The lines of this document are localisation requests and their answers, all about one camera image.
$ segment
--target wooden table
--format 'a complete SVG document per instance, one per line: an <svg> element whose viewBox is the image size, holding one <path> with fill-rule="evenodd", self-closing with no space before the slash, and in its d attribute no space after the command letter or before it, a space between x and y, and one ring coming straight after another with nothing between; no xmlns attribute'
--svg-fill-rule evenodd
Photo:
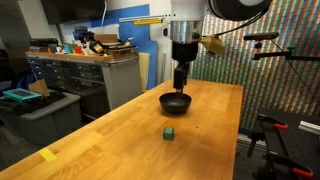
<svg viewBox="0 0 320 180"><path fill-rule="evenodd" d="M0 179L232 179L243 87L188 80L186 114L163 112L172 80L0 173ZM162 139L175 129L173 141Z"/></svg>

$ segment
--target cardboard box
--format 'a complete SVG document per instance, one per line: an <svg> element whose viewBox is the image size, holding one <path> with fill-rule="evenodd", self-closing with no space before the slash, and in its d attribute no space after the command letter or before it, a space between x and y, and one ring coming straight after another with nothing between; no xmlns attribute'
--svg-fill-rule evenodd
<svg viewBox="0 0 320 180"><path fill-rule="evenodd" d="M116 43L118 42L118 36L116 34L95 34L94 39L101 43Z"/></svg>

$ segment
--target colorful patterned wall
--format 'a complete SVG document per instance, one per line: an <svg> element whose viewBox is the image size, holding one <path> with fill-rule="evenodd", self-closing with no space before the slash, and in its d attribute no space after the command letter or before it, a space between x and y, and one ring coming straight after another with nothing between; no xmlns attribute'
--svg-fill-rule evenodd
<svg viewBox="0 0 320 180"><path fill-rule="evenodd" d="M320 55L319 0L274 0L268 13L254 24L222 35L227 51L210 57L201 45L191 65L190 78L237 84L245 87L240 127L251 130L260 107L306 115L320 115L320 62L292 61L303 80L316 94L312 98L284 58L252 60L254 41L243 36L260 32L279 32L275 40L283 49L295 47L294 54ZM231 22L207 16L204 35L233 29L243 22ZM264 41L261 52L279 51Z"/></svg>

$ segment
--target white wall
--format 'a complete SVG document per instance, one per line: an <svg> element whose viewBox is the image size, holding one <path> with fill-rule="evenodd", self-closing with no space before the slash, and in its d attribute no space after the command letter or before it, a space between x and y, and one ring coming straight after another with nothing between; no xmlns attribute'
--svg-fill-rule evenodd
<svg viewBox="0 0 320 180"><path fill-rule="evenodd" d="M150 15L164 15L171 12L170 0L108 0L108 10L121 9L126 7L138 6L143 4L150 5ZM58 38L58 31L55 25L48 25L40 0L20 0L20 8L24 15L27 27L32 38ZM157 41L157 77L156 83L159 84L161 68L163 64L163 55L166 54L166 65L164 80L170 78L171 62L171 41L169 38L162 36L162 28L168 25L163 24L150 25L150 40ZM62 24L61 30L67 42L73 39L72 32L74 26L90 27L90 22Z"/></svg>

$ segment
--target floor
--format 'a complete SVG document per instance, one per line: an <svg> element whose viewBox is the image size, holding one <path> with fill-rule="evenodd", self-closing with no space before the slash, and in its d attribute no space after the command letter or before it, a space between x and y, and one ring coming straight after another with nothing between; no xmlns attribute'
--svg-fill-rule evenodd
<svg viewBox="0 0 320 180"><path fill-rule="evenodd" d="M252 179L252 172L255 172L258 166L264 165L262 154L265 152L265 147L257 146L252 157L247 158L248 147L248 142L238 141L234 180L250 180ZM11 134L4 126L0 125L0 171L41 148L41 146Z"/></svg>

